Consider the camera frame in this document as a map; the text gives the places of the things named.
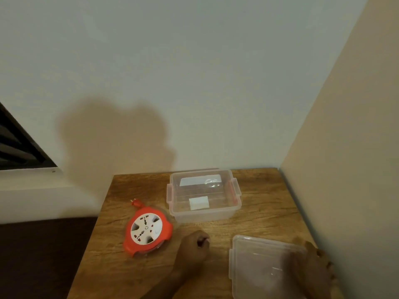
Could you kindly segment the person's right hand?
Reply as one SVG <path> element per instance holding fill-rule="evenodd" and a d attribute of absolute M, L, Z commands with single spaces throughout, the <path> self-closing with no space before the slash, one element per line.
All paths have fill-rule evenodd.
<path fill-rule="evenodd" d="M 306 299 L 332 299 L 331 290 L 335 279 L 331 279 L 327 271 L 315 261 L 316 258 L 309 257 L 305 250 L 291 255 L 291 271 L 298 288 Z"/>

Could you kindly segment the person's left hand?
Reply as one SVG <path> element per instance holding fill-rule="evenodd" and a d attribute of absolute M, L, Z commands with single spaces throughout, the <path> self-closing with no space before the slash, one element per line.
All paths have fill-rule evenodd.
<path fill-rule="evenodd" d="M 182 238 L 174 261 L 172 273 L 180 279 L 198 274 L 209 253 L 209 249 L 196 248 L 196 231 Z"/>

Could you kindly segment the clear plastic storage box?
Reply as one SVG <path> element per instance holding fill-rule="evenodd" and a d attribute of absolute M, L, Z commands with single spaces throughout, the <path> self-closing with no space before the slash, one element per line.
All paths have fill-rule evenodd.
<path fill-rule="evenodd" d="M 231 218 L 242 207 L 241 196 L 232 170 L 197 170 L 171 174 L 166 202 L 177 223 L 201 223 Z"/>

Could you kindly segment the clear plastic box lid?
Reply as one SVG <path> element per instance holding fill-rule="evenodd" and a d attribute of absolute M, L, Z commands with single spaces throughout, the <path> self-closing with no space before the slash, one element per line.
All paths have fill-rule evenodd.
<path fill-rule="evenodd" d="M 233 299 L 305 299 L 292 278 L 292 252 L 303 246 L 235 235 L 229 250 Z"/>

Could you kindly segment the dark window frame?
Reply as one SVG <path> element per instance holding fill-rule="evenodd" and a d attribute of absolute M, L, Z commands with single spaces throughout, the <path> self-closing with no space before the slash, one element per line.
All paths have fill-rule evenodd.
<path fill-rule="evenodd" d="M 0 103 L 0 171 L 57 165 Z"/>

